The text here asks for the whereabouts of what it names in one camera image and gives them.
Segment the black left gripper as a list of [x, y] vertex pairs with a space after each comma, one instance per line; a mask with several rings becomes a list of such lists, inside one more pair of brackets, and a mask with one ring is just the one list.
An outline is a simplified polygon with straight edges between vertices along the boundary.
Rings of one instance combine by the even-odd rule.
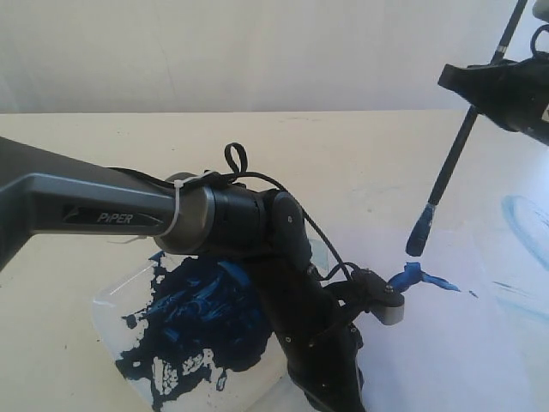
[[359, 334], [337, 326], [335, 297], [282, 257], [252, 260], [252, 284], [287, 358], [293, 383], [318, 411], [364, 411]]

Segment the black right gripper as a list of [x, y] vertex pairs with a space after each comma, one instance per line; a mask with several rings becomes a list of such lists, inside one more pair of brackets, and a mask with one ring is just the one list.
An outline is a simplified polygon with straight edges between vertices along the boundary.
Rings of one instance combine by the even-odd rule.
[[548, 145], [548, 61], [505, 59], [499, 64], [446, 64], [437, 84], [468, 102], [503, 130]]

